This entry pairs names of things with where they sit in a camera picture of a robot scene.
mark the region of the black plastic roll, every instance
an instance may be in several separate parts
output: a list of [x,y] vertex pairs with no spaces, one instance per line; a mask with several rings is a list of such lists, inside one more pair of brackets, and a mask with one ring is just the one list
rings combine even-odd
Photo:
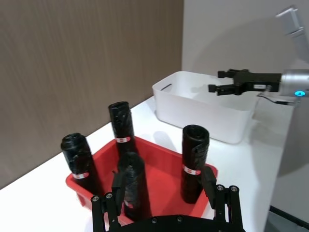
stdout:
[[209,147],[209,132],[198,125],[183,129],[183,169],[181,195],[185,202],[195,203],[202,191],[201,170]]
[[65,136],[61,149],[75,182],[94,195],[103,195],[103,188],[85,136],[80,133]]
[[129,103],[116,102],[108,107],[119,155],[137,152]]
[[120,157],[118,171],[125,172],[125,215],[133,221],[151,217],[149,195],[143,159],[136,152],[127,152]]

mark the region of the screw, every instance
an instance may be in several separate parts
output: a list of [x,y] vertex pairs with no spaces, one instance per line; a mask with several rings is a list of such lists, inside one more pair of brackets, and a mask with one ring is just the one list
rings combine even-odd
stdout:
[[217,186],[217,189],[218,189],[219,191],[222,191],[224,188],[223,188],[221,185],[218,185],[218,186]]
[[237,188],[236,188],[235,186],[232,186],[232,187],[231,187],[231,190],[232,190],[233,192],[237,192],[237,191],[238,191]]
[[92,198],[93,202],[96,202],[98,200],[98,196],[95,196],[94,198]]
[[183,217],[182,216],[177,216],[177,221],[178,222],[182,222],[183,221]]
[[157,218],[157,217],[153,217],[153,218],[151,219],[151,222],[152,222],[153,224],[156,224],[156,223],[158,222],[158,218]]

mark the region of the red plastic tray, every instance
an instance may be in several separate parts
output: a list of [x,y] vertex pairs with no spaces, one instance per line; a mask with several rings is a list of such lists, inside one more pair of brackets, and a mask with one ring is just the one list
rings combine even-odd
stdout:
[[[185,203],[180,195],[182,156],[141,138],[136,138],[136,146],[145,161],[147,186],[153,216],[190,215],[201,217],[208,203],[202,192],[195,204]],[[113,173],[117,171],[118,151],[115,140],[110,141],[93,156],[101,184],[105,192],[111,191]],[[217,169],[210,166],[217,176]],[[66,179],[67,185],[76,191],[82,206],[91,209],[92,193],[74,182],[72,174]],[[122,213],[118,217],[122,225],[132,223]]]

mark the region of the white label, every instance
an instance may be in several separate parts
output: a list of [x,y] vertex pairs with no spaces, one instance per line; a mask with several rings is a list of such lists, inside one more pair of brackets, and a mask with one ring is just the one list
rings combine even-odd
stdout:
[[191,174],[191,175],[200,175],[201,174],[201,171],[200,170],[193,170],[193,169],[190,169],[186,166],[183,165],[183,170],[188,173],[188,174]]
[[129,142],[131,140],[130,137],[126,137],[126,138],[115,138],[116,142],[118,143],[126,143]]
[[82,173],[82,174],[74,174],[74,173],[72,173],[72,174],[73,174],[73,177],[75,179],[84,179],[84,178],[89,176],[89,173]]
[[266,85],[254,85],[253,88],[256,88],[256,89],[266,89]]

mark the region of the blue indicator light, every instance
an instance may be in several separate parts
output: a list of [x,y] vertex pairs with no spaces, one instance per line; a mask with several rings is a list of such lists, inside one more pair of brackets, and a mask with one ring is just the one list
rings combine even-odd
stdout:
[[302,97],[302,96],[305,96],[306,93],[304,91],[296,91],[294,94],[296,96]]

